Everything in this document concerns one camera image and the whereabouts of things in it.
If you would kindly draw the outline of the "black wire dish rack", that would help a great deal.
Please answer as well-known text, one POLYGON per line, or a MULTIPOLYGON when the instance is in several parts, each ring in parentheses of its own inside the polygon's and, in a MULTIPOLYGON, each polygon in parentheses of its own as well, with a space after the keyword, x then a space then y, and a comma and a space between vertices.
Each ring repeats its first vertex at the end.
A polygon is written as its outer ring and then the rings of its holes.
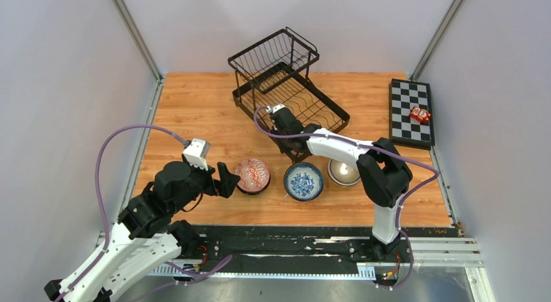
POLYGON ((292 30, 280 29, 228 58, 235 71, 235 105, 249 117, 263 106, 285 105, 308 130, 338 133, 350 115, 319 90, 309 68, 320 55, 315 44, 292 30))

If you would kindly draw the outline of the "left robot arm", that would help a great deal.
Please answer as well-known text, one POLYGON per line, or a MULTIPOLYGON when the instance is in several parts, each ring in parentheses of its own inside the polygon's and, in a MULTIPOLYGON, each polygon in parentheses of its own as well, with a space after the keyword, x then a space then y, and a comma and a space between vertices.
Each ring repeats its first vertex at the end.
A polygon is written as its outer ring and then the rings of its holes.
POLYGON ((159 171, 142 193, 121 211, 111 233, 89 259, 65 279, 48 282, 50 301, 117 301, 154 268, 181 256, 194 257, 199 235, 174 214, 202 195, 228 198, 240 181, 223 162, 214 168, 195 168, 173 161, 159 171))

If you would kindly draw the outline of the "blue floral bowl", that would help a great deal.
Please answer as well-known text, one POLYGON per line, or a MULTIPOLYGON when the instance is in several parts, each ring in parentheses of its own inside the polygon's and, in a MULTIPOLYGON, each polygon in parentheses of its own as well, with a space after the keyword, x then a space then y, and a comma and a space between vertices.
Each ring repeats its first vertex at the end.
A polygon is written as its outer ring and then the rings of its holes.
POLYGON ((283 184, 291 198, 302 202, 316 199, 324 189, 321 171, 308 162, 291 165, 284 174, 283 184))

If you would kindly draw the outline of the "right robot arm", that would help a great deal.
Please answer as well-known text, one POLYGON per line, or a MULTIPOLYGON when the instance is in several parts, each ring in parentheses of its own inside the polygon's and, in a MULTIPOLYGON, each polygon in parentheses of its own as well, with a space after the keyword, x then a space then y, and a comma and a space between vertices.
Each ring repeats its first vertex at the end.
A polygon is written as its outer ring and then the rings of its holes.
POLYGON ((413 174, 400 159, 394 144, 380 138, 375 142, 335 134, 319 125, 307 126, 282 104, 267 107, 272 121, 270 135, 285 146, 309 155, 326 157, 355 168, 364 191, 374 204, 375 222, 370 235, 371 252, 379 261, 395 256, 400 240, 398 209, 413 174))

